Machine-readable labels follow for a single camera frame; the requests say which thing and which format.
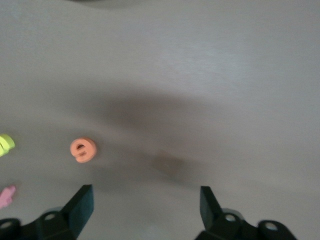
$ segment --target pink object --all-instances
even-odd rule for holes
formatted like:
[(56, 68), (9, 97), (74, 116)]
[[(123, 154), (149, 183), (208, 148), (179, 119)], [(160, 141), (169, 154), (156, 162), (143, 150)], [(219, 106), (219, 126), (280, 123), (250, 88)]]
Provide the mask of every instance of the pink object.
[(12, 196), (16, 192), (16, 186), (11, 185), (2, 190), (0, 193), (0, 209), (9, 206), (12, 203)]

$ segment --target gray tabletop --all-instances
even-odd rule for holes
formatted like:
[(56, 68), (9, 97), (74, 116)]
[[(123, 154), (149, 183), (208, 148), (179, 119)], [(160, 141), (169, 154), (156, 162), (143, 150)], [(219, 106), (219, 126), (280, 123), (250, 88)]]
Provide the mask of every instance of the gray tabletop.
[(319, 66), (318, 0), (1, 0), (0, 219), (93, 184), (80, 240), (192, 240), (205, 185), (318, 239)]

